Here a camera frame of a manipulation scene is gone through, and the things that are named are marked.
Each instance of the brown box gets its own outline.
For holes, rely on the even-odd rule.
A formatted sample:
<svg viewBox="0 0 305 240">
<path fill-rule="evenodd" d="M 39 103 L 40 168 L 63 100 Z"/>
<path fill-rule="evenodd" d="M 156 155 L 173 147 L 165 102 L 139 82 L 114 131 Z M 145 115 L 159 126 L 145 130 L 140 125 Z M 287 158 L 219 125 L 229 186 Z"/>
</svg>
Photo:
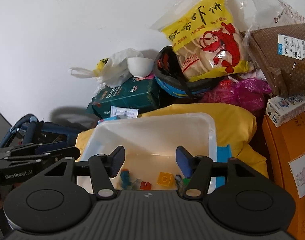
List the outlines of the brown box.
<svg viewBox="0 0 305 240">
<path fill-rule="evenodd" d="M 305 24 L 285 25 L 251 31 L 250 56 L 261 68 L 272 92 L 288 97 L 305 92 L 305 58 L 278 54 L 278 34 L 305 41 Z"/>
<path fill-rule="evenodd" d="M 275 183 L 288 191 L 296 202 L 296 212 L 288 233 L 305 240 L 305 196 L 299 198 L 289 162 L 305 153 L 305 111 L 289 122 L 276 127 L 268 116 L 262 123 Z"/>
</svg>

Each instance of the red shrimp illustration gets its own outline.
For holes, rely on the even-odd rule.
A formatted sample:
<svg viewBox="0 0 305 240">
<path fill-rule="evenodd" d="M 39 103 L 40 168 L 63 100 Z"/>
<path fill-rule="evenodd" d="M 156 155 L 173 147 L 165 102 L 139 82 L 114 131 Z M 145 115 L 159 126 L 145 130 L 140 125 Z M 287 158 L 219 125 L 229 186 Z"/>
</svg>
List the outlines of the red shrimp illustration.
<svg viewBox="0 0 305 240">
<path fill-rule="evenodd" d="M 200 38 L 199 43 L 202 47 L 203 51 L 214 52 L 217 49 L 220 49 L 219 52 L 214 57 L 214 64 L 217 65 L 219 62 L 218 55 L 221 51 L 227 51 L 230 53 L 232 58 L 232 63 L 230 64 L 227 60 L 223 60 L 221 65 L 226 68 L 227 73 L 233 73 L 233 67 L 237 66 L 240 61 L 240 52 L 238 48 L 238 44 L 233 37 L 233 33 L 236 32 L 235 27 L 229 23 L 228 25 L 225 23 L 221 23 L 223 27 L 229 32 L 223 33 L 223 28 L 220 28 L 219 31 L 207 31 L 204 33 L 203 37 Z M 210 33 L 212 36 L 210 38 L 205 38 L 205 36 Z M 206 44 L 205 40 L 212 40 L 213 42 L 209 45 Z"/>
</svg>

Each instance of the white bowl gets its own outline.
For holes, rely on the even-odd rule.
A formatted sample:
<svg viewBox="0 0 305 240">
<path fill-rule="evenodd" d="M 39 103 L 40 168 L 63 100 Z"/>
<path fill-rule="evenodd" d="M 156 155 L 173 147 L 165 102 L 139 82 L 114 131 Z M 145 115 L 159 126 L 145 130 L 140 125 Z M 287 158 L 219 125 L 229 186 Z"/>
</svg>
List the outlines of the white bowl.
<svg viewBox="0 0 305 240">
<path fill-rule="evenodd" d="M 134 77 L 146 77 L 152 69 L 154 61 L 144 57 L 130 57 L 127 59 L 129 72 Z"/>
</svg>

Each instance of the screw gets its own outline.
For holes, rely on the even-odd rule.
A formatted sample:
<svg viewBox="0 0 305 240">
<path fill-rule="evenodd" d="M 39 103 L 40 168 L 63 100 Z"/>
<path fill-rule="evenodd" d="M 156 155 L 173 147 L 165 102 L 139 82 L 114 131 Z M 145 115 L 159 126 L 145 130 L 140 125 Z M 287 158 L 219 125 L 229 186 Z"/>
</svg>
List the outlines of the screw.
<svg viewBox="0 0 305 240">
<path fill-rule="evenodd" d="M 103 188 L 103 189 L 98 191 L 98 195 L 100 197 L 110 197 L 110 196 L 113 195 L 113 191 L 111 189 L 108 189 L 108 188 Z"/>
<path fill-rule="evenodd" d="M 201 191 L 196 188 L 191 188 L 186 191 L 186 195 L 189 197 L 199 197 L 201 195 Z"/>
</svg>

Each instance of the white plastic bag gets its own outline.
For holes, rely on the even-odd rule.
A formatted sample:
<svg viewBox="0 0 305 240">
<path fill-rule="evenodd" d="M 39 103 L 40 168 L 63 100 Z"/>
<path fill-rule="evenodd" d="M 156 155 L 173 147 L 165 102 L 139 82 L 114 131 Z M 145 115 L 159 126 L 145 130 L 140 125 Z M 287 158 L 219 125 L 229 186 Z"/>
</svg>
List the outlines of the white plastic bag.
<svg viewBox="0 0 305 240">
<path fill-rule="evenodd" d="M 97 94 L 106 85 L 111 88 L 118 87 L 132 76 L 127 65 L 127 58 L 130 57 L 143 57 L 143 54 L 140 51 L 129 48 L 111 55 L 105 65 L 98 64 L 94 70 L 78 67 L 70 68 L 69 70 L 70 74 L 77 78 L 96 78 L 98 87 L 95 94 Z"/>
</svg>

